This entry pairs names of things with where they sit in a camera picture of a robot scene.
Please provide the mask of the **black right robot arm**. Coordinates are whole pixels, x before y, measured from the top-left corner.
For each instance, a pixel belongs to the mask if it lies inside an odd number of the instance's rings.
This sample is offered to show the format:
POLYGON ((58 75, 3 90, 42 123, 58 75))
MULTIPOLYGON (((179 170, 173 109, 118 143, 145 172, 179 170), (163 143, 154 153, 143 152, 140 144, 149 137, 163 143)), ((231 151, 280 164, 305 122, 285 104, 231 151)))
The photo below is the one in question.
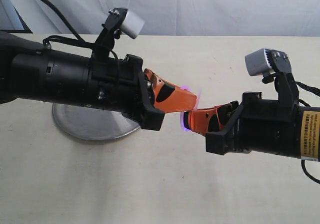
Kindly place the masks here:
POLYGON ((182 112, 182 128, 205 137, 213 154, 252 151, 319 161, 318 107, 294 103, 281 109, 279 101, 262 99, 260 92, 245 92, 242 102, 182 112))

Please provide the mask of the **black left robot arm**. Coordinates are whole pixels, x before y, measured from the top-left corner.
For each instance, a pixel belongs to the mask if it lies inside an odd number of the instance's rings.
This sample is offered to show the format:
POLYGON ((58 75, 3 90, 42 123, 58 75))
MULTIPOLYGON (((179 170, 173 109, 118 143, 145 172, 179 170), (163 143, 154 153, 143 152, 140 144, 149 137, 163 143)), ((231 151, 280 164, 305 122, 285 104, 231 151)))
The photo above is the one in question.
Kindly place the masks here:
POLYGON ((6 32, 0 44, 2 103, 21 98, 115 111, 158 131, 167 113, 193 110, 198 102, 196 94, 144 69, 135 55, 85 57, 6 32))

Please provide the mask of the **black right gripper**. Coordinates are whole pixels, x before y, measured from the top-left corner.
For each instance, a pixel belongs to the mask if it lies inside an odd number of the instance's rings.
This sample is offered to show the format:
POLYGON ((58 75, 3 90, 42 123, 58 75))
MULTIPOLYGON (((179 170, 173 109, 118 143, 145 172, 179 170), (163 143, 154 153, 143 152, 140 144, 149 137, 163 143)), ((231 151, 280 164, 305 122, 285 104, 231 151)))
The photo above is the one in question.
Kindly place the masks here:
POLYGON ((268 100, 261 92, 244 92, 237 100, 182 113, 182 128, 205 136, 213 154, 252 151, 299 158, 299 100, 268 100))

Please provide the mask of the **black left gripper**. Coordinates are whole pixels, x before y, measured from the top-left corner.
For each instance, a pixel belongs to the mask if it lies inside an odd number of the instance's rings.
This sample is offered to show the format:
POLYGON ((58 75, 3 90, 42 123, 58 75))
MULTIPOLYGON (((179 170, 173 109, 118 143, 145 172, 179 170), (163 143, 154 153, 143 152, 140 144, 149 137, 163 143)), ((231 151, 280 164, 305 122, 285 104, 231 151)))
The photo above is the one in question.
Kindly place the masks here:
POLYGON ((130 54, 119 60, 108 58, 105 63, 91 60, 86 106, 119 112, 142 129, 159 131, 165 113, 188 108, 188 94, 142 67, 143 59, 130 54))

